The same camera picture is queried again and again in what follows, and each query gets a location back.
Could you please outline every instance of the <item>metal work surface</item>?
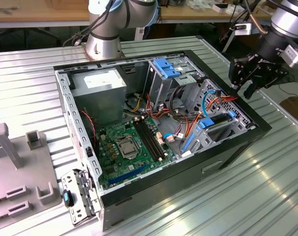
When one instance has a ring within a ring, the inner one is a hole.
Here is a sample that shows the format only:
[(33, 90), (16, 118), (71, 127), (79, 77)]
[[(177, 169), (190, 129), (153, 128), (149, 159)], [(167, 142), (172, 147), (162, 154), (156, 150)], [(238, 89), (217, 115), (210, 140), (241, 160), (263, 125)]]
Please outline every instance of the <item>metal work surface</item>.
[[(228, 64), (196, 37), (122, 44), (126, 56), (193, 50), (227, 81)], [(60, 107), (53, 65), (86, 61), (81, 47), (0, 53), (0, 122), (10, 138), (38, 129), (60, 178), (76, 162)], [(273, 129), (228, 168), (112, 229), (97, 220), (73, 228), (61, 203), (0, 230), (0, 235), (298, 235), (298, 126), (255, 93), (248, 102)]]

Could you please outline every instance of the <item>expansion slot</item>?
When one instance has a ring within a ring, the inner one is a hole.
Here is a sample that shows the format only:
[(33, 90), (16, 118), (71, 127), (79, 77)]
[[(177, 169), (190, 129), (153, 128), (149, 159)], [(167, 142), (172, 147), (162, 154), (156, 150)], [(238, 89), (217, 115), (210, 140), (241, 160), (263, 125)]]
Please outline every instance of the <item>expansion slot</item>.
[(144, 142), (146, 148), (149, 150), (149, 152), (152, 155), (152, 158), (154, 161), (159, 161), (164, 158), (164, 154), (158, 144), (158, 142), (154, 139), (152, 134), (150, 133), (150, 130), (144, 120), (135, 121), (134, 127), (141, 137), (142, 141)]
[(130, 172), (128, 172), (128, 173), (123, 174), (122, 176), (118, 176), (118, 177), (116, 177), (116, 178), (110, 179), (110, 180), (108, 181), (108, 184), (114, 184), (114, 183), (117, 183), (117, 182), (119, 182), (119, 181), (125, 180), (125, 179), (127, 179), (127, 178), (129, 178), (129, 177), (131, 177), (131, 176), (137, 175), (137, 174), (141, 173), (142, 170), (143, 170), (145, 167), (146, 167), (146, 165), (141, 166), (140, 168), (138, 168), (138, 169), (136, 169), (136, 170), (134, 170), (134, 171), (130, 171)]

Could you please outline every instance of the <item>ram slot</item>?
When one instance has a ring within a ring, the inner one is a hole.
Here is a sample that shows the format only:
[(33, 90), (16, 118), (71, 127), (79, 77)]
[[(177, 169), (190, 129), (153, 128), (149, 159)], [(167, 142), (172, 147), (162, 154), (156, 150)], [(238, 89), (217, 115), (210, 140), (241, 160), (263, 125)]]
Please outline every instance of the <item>ram slot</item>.
[(158, 144), (158, 142), (154, 139), (152, 134), (150, 133), (149, 128), (145, 124), (144, 121), (134, 122), (134, 127), (144, 142), (146, 148), (151, 153), (154, 161), (159, 161), (160, 158), (164, 157), (164, 154)]

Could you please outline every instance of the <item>wooden table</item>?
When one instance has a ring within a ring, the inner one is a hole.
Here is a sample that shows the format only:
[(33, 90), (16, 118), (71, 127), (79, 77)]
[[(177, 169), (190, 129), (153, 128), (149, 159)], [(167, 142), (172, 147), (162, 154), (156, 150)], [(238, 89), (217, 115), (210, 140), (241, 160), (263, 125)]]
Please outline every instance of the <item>wooden table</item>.
[[(269, 20), (271, 18), (267, 13), (257, 9), (254, 12), (258, 20)], [(189, 6), (168, 6), (162, 7), (163, 23), (217, 23), (229, 22), (231, 15), (226, 13), (218, 13), (212, 9), (204, 9), (200, 11), (193, 10)]]
[[(88, 10), (56, 10), (49, 0), (0, 0), (0, 7), (18, 6), (12, 15), (0, 12), (0, 28), (84, 26), (89, 24)], [(270, 15), (258, 11), (259, 20), (270, 19)], [(230, 15), (212, 9), (196, 11), (188, 6), (162, 7), (162, 22), (169, 23), (215, 23), (228, 22)]]

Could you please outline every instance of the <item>yellow wire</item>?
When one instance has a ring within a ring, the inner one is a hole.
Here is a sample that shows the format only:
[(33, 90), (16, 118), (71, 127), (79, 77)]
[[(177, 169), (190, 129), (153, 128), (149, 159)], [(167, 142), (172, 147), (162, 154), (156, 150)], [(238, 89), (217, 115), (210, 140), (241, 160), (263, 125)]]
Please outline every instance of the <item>yellow wire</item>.
[(138, 99), (137, 106), (136, 106), (133, 110), (131, 110), (131, 112), (135, 112), (135, 111), (137, 111), (137, 110), (139, 109), (139, 106), (140, 106), (140, 97), (139, 97), (139, 99)]

